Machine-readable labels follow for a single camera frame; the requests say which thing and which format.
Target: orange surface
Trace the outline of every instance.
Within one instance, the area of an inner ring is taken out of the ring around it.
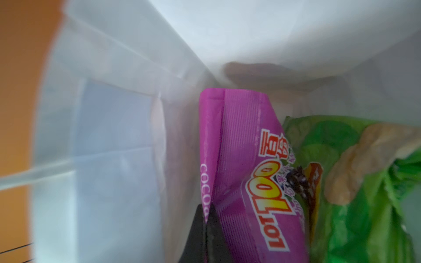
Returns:
[[[36,95],[60,8],[60,0],[0,1],[0,176],[30,166]],[[0,191],[0,252],[30,243],[28,190]],[[29,247],[0,254],[2,263],[29,259]]]

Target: brown object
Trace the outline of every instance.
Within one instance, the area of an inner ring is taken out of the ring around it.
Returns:
[[[341,155],[326,177],[325,197],[336,205],[347,205],[357,195],[366,175],[405,159],[421,147],[421,129],[391,123],[368,126],[360,141]]]

